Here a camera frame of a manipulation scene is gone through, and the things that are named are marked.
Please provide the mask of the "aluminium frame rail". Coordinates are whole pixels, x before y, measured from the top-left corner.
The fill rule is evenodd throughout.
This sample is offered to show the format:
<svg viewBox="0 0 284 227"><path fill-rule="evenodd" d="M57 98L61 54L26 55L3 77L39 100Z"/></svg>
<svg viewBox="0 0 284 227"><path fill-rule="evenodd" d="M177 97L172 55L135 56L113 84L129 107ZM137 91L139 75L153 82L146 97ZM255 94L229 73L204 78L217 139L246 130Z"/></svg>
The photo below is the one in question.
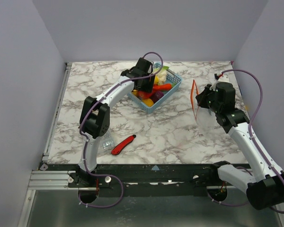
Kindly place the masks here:
<svg viewBox="0 0 284 227"><path fill-rule="evenodd" d="M48 161L48 157L49 157L50 150L51 150L51 145L52 145L52 141L53 141L53 137L54 137L54 133L55 133L55 127L57 125L57 121L58 121L59 114L60 114L60 109L61 109L61 106L62 106L65 90L66 90L66 87L67 87L67 82L68 82L68 79L69 79L69 75L70 75L70 71L71 71L71 67L72 67L72 62L67 62L67 63L65 63L65 65L66 65L66 67L65 67L63 80L62 80L62 86L61 86L61 89L60 89L60 92L59 92L59 95L58 95L58 99L57 99L57 103L56 103L51 127L50 127L50 130L49 130L48 137L46 139L46 144L45 144L45 148L44 148L44 151L43 151L43 154L42 154L40 164L39 164L38 168L36 169L37 171L41 170L41 172L44 172L45 170L48 169L47 161Z"/></svg>

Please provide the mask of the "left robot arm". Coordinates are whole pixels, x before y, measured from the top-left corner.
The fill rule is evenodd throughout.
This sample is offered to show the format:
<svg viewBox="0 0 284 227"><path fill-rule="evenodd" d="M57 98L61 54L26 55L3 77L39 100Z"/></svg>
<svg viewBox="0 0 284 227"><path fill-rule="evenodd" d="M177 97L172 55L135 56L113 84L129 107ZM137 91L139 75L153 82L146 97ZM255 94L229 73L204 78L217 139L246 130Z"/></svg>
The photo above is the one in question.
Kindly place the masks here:
<svg viewBox="0 0 284 227"><path fill-rule="evenodd" d="M124 70L117 82L108 90L95 98L87 97L84 100L79 133L85 139L81 160L78 164L83 172L79 181L86 187L95 183L95 174L92 172L97 166L97 154L100 139L104 136L110 125L110 108L134 89L149 88L154 79L153 63L139 58L136 65Z"/></svg>

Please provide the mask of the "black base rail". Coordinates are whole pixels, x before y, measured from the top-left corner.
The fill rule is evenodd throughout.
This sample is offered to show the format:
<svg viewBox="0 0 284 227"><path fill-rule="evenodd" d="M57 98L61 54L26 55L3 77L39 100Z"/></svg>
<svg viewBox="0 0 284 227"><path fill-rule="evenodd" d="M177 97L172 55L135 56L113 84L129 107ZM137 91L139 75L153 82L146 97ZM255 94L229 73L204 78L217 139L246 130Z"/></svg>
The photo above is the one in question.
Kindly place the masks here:
<svg viewBox="0 0 284 227"><path fill-rule="evenodd" d="M229 188L218 178L215 164L99 164L89 175L76 165L43 163L40 175L54 189L100 197L206 196L207 190L225 195Z"/></svg>

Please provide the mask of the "red utility knife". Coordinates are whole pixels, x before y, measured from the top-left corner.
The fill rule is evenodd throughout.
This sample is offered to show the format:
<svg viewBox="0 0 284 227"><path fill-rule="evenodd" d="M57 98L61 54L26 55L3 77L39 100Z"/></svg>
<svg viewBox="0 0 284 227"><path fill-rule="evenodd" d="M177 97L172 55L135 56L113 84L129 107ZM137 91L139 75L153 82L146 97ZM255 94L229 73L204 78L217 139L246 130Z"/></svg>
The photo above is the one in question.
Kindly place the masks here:
<svg viewBox="0 0 284 227"><path fill-rule="evenodd" d="M119 154L122 152L122 150L123 150L126 146L128 146L130 143L133 142L133 140L134 140L135 138L136 138L136 135L135 135L135 134L133 134L133 135L127 137L126 139L124 139L122 142L120 142L118 145L116 145L116 146L112 149L111 154L114 155L114 156L119 155Z"/></svg>

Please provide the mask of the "yellow lemon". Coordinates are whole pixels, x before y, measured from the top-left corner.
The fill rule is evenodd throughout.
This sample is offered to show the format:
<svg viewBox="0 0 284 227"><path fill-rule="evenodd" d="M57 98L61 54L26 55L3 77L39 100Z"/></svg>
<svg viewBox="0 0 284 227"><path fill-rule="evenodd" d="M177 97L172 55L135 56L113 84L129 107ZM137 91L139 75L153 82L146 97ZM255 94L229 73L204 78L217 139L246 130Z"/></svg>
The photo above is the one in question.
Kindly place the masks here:
<svg viewBox="0 0 284 227"><path fill-rule="evenodd" d="M159 78L157 76L154 77L154 85L157 85L159 82Z"/></svg>

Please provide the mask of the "red chili pepper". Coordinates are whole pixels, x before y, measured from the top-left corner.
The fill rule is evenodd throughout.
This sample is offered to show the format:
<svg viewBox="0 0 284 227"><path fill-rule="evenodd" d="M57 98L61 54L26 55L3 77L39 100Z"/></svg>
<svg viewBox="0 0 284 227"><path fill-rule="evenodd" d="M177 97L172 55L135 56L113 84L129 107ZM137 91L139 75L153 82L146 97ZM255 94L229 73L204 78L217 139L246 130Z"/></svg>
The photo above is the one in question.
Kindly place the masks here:
<svg viewBox="0 0 284 227"><path fill-rule="evenodd" d="M163 84L163 85L154 85L153 90L155 91L169 91L173 88L173 85L170 83Z"/></svg>

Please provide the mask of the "white cauliflower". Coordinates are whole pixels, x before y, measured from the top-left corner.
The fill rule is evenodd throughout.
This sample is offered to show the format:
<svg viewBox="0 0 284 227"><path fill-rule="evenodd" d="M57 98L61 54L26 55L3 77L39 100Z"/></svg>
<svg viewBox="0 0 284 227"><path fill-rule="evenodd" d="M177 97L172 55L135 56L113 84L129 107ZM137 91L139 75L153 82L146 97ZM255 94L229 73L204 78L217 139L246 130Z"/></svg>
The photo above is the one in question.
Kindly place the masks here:
<svg viewBox="0 0 284 227"><path fill-rule="evenodd" d="M168 73L169 66L163 66L161 71L156 74L159 78L158 85L163 85L167 80L167 73Z"/></svg>

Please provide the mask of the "purple cabbage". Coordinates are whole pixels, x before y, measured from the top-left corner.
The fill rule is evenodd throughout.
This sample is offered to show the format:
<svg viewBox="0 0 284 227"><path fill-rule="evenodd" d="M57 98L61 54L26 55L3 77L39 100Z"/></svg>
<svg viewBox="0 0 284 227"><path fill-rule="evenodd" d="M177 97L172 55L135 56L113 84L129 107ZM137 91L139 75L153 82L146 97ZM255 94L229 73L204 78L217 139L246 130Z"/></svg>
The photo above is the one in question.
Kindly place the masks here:
<svg viewBox="0 0 284 227"><path fill-rule="evenodd" d="M164 97L164 93L162 91L156 91L154 94L150 97L150 99L154 102L158 102L162 97Z"/></svg>

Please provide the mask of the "clear zip top bag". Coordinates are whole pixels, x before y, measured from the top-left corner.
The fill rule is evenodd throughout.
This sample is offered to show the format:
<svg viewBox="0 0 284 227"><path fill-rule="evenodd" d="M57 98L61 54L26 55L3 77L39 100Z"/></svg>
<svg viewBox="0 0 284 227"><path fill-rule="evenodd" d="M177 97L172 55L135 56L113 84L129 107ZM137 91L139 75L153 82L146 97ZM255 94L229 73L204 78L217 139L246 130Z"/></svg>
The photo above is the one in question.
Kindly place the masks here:
<svg viewBox="0 0 284 227"><path fill-rule="evenodd" d="M201 90L199 89L196 80L193 79L190 102L195 122L202 133L213 134L214 130L218 129L219 125L216 122L214 113L210 109L198 106L196 96L199 94L201 94Z"/></svg>

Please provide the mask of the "red apple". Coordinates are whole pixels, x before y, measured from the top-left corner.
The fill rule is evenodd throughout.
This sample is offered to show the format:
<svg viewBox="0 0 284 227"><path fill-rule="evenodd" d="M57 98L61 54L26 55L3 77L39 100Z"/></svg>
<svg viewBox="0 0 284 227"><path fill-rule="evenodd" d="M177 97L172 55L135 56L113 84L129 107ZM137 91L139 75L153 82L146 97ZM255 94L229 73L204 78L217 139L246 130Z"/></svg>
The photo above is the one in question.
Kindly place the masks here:
<svg viewBox="0 0 284 227"><path fill-rule="evenodd" d="M149 99L152 95L154 94L154 92L144 92L144 91L139 91L138 92L138 97L141 99L141 100L144 100L144 99Z"/></svg>

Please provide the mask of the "yellow orange potato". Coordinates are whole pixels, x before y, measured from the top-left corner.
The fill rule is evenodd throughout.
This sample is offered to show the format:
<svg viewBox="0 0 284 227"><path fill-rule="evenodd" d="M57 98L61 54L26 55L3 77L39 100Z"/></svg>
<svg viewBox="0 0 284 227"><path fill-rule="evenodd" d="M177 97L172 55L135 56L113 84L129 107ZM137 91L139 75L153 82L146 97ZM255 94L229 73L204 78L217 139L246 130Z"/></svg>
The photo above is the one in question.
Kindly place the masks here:
<svg viewBox="0 0 284 227"><path fill-rule="evenodd" d="M143 99L142 102L148 107L152 107L154 105L154 102L150 98Z"/></svg>

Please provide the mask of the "yellow bell pepper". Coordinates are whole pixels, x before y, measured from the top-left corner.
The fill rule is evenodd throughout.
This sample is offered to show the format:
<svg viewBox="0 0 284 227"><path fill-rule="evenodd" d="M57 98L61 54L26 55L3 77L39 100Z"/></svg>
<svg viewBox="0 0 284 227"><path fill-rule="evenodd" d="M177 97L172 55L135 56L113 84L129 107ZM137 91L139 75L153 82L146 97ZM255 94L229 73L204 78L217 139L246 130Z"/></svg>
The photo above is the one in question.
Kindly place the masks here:
<svg viewBox="0 0 284 227"><path fill-rule="evenodd" d="M132 94L134 94L135 96L138 95L138 90L135 90L135 89L134 89L134 90L132 91Z"/></svg>

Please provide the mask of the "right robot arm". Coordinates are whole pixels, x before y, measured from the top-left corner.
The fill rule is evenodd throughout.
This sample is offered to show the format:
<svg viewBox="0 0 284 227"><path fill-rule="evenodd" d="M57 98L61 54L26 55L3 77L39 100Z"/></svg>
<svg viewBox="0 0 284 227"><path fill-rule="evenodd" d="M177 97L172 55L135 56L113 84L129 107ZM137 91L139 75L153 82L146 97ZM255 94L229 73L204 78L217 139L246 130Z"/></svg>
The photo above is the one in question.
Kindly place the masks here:
<svg viewBox="0 0 284 227"><path fill-rule="evenodd" d="M209 182L220 185L228 182L246 194L253 208L262 210L284 203L284 171L272 160L257 139L251 121L235 106L236 91L229 82L208 84L196 94L199 109L212 112L218 124L236 142L251 167L249 175L228 162L216 163L208 174Z"/></svg>

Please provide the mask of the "blue plastic basket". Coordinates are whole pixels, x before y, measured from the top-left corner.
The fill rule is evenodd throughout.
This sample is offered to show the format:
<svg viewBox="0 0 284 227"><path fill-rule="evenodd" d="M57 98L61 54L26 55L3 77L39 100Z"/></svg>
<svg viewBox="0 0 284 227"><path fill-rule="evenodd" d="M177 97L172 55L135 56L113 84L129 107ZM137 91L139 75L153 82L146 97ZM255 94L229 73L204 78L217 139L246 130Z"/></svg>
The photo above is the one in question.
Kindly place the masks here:
<svg viewBox="0 0 284 227"><path fill-rule="evenodd" d="M153 89L150 93L132 91L129 98L146 113L153 113L164 101L175 93L182 78L172 72L169 66L163 66L162 70L155 76Z"/></svg>

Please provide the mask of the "clear plastic screw box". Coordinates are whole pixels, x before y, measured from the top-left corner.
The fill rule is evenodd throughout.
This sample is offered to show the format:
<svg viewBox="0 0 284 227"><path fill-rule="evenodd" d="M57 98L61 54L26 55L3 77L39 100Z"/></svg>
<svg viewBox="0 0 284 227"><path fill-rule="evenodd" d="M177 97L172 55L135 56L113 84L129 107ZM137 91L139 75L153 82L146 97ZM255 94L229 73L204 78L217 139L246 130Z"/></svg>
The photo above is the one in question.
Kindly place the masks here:
<svg viewBox="0 0 284 227"><path fill-rule="evenodd" d="M115 147L115 141L110 132L107 132L101 137L99 147L103 150L112 149Z"/></svg>

